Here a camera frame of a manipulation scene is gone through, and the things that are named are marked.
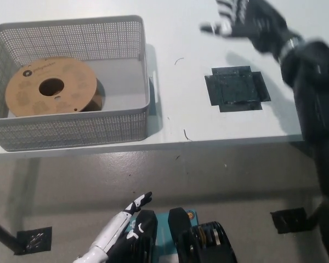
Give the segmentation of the black and white right hand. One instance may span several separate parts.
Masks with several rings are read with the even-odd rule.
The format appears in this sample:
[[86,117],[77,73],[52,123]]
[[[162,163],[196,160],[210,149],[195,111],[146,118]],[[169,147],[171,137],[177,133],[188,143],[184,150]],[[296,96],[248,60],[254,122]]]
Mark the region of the black and white right hand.
[[222,38],[247,38],[254,48],[280,60],[304,39],[267,1],[216,1],[219,21],[204,22],[200,31]]

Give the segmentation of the white and black left hand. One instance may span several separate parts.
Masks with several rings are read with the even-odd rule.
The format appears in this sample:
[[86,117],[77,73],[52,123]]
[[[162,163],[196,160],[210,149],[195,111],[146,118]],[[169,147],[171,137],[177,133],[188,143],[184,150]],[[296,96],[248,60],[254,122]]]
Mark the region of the white and black left hand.
[[130,203],[125,209],[116,214],[102,229],[90,248],[99,248],[107,253],[128,227],[131,217],[141,210],[141,207],[152,199],[152,192],[141,195]]

